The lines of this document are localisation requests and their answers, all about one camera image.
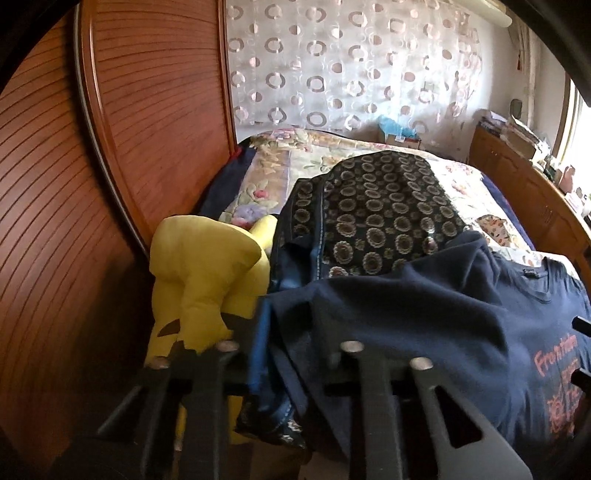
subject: cardboard box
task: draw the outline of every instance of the cardboard box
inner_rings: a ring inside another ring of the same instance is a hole
[[[388,135],[388,134],[384,134],[382,133],[382,135],[384,136],[384,140],[382,141],[382,143],[386,144],[386,145],[394,145],[396,147],[402,147],[402,148],[413,148],[415,150],[418,150],[419,147],[421,146],[421,140],[420,139],[414,139],[414,138],[408,138],[408,137],[402,137],[402,136],[396,136],[396,135]]]

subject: white wall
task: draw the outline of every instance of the white wall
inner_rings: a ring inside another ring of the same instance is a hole
[[[475,14],[470,16],[470,23],[478,30],[480,38],[482,73],[480,87],[468,104],[472,123],[464,128],[465,133],[462,138],[464,158],[467,157],[476,124],[480,119],[479,110],[492,110],[507,117],[509,104],[513,98],[520,98],[524,103],[527,99],[525,93],[527,84],[525,77],[517,71],[518,55],[511,43],[509,31]]]
[[[534,132],[554,146],[564,101],[565,72],[556,57],[542,45],[535,88]]]

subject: wooden wardrobe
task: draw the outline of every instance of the wooden wardrobe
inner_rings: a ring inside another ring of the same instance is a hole
[[[147,252],[235,150],[216,0],[84,0],[0,92],[0,427],[34,476],[141,366]]]

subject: sheer curtain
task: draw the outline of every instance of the sheer curtain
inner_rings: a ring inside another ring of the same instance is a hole
[[[469,15],[439,0],[229,0],[228,47],[239,137],[355,137],[384,114],[455,146],[482,68]]]
[[[525,77],[527,84],[525,96],[525,116],[521,120],[528,127],[534,124],[535,85],[540,69],[541,40],[538,36],[513,12],[509,12],[513,23],[509,27],[509,35],[513,47],[519,53],[519,71]]]

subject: wooden cabinet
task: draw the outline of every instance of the wooden cabinet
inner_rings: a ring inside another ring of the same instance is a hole
[[[567,257],[591,291],[591,230],[562,192],[482,127],[474,134],[468,163],[499,187],[536,249]]]

